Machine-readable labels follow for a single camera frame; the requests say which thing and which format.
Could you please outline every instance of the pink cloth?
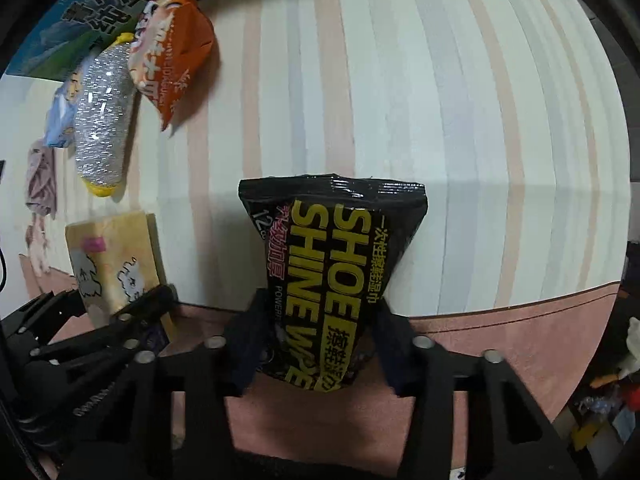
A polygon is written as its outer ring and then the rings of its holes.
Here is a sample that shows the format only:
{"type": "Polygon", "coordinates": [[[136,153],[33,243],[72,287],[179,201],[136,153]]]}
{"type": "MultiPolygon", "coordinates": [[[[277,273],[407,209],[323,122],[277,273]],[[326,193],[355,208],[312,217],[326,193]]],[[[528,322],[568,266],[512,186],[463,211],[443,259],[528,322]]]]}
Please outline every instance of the pink cloth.
{"type": "Polygon", "coordinates": [[[56,215],[56,163],[53,148],[42,139],[29,148],[27,178],[24,191],[26,206],[36,214],[56,215]]]}

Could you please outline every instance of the black plastic packet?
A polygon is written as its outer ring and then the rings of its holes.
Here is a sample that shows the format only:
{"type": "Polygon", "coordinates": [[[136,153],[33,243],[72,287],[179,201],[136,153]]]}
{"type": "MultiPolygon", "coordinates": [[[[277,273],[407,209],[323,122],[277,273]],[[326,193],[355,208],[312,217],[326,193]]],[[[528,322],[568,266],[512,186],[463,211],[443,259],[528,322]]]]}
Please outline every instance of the black plastic packet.
{"type": "Polygon", "coordinates": [[[261,371],[306,390],[339,389],[427,213],[424,186],[305,175],[242,180],[238,195],[266,248],[274,330],[261,371]]]}

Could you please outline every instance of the cartoon drawing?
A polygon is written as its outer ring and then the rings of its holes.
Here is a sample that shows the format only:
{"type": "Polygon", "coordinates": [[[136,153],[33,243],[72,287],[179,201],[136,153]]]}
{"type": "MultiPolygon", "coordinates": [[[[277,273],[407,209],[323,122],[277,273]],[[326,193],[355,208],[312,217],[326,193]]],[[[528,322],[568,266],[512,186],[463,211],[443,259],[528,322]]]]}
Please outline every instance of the cartoon drawing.
{"type": "Polygon", "coordinates": [[[84,297],[101,296],[102,284],[96,279],[98,270],[95,268],[94,261],[80,249],[72,249],[69,251],[69,256],[78,280],[80,294],[84,297]]]}
{"type": "Polygon", "coordinates": [[[129,303],[137,300],[145,291],[145,279],[142,276],[140,264],[135,258],[131,258],[130,262],[124,262],[122,270],[116,275],[122,284],[122,290],[127,295],[129,303]]]}
{"type": "Polygon", "coordinates": [[[27,226],[24,241],[27,243],[27,253],[31,267],[33,267],[33,273],[37,278],[41,278],[43,273],[49,272],[49,262],[47,261],[49,241],[44,231],[44,216],[32,213],[31,225],[27,226]]]}

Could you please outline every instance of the light blue object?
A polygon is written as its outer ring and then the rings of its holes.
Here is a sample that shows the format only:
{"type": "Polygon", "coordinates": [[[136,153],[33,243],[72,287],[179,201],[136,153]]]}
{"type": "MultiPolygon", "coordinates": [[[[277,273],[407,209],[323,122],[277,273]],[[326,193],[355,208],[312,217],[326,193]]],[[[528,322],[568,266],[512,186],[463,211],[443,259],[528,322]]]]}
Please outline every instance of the light blue object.
{"type": "Polygon", "coordinates": [[[74,120],[82,93],[82,75],[92,62],[93,57],[87,57],[53,94],[45,126],[46,146],[66,148],[74,142],[74,120]]]}

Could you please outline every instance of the orange snack bag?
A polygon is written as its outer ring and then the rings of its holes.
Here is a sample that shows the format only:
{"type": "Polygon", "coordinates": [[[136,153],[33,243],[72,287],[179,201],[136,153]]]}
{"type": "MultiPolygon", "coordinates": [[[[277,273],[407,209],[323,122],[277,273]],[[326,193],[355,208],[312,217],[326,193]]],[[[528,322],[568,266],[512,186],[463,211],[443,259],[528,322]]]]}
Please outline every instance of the orange snack bag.
{"type": "Polygon", "coordinates": [[[129,72],[138,90],[160,112],[163,130],[214,40],[213,25],[196,0],[146,4],[131,43],[129,72]]]}

